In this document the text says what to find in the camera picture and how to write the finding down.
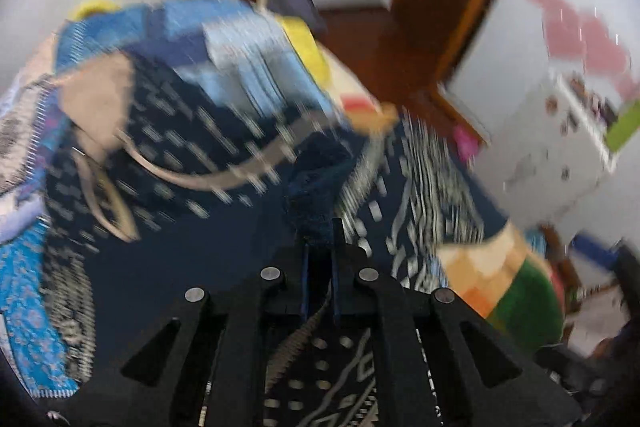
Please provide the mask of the navy patterned hooded garment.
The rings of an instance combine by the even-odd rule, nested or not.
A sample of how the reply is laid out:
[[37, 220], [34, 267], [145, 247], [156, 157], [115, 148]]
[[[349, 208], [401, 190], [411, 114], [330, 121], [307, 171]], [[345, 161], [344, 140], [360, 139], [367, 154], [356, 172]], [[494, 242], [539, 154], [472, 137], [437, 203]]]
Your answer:
[[41, 295], [69, 426], [440, 426], [435, 247], [484, 235], [449, 145], [408, 115], [367, 136], [322, 109], [218, 106], [168, 67], [68, 77], [46, 178]]

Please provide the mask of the orange beige plush blanket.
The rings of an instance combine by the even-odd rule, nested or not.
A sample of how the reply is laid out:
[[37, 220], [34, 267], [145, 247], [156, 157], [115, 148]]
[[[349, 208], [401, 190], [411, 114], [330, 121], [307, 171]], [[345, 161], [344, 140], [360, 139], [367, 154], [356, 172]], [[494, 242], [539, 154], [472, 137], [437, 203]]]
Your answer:
[[564, 310], [549, 262], [431, 126], [376, 101], [334, 54], [321, 53], [326, 93], [364, 141], [336, 208], [346, 239], [402, 286], [451, 288], [527, 353], [560, 341]]

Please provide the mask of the pink plastic object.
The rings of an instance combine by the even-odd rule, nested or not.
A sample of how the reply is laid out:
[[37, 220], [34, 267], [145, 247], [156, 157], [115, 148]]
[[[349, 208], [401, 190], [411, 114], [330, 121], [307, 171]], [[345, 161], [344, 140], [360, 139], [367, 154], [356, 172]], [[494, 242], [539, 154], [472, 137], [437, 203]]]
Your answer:
[[454, 146], [458, 157], [466, 165], [472, 165], [482, 143], [477, 140], [477, 137], [469, 132], [462, 124], [457, 124], [452, 130], [452, 139], [454, 140]]

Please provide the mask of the blue patchwork bedspread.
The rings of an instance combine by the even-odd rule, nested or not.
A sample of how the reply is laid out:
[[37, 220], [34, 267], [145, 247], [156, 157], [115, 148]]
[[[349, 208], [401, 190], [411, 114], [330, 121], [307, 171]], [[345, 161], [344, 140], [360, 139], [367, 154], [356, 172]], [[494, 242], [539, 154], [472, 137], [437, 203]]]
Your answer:
[[306, 143], [340, 120], [275, 20], [58, 61], [51, 36], [1, 106], [2, 350], [36, 399], [67, 398], [168, 306], [245, 279], [291, 236]]

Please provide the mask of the brown wooden door frame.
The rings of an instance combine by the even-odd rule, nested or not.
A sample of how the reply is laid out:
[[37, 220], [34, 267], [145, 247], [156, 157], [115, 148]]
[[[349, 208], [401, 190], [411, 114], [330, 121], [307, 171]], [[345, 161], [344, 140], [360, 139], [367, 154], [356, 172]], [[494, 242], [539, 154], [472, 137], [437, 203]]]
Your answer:
[[408, 109], [450, 138], [466, 120], [438, 92], [491, 0], [390, 0], [323, 10], [323, 43], [378, 100]]

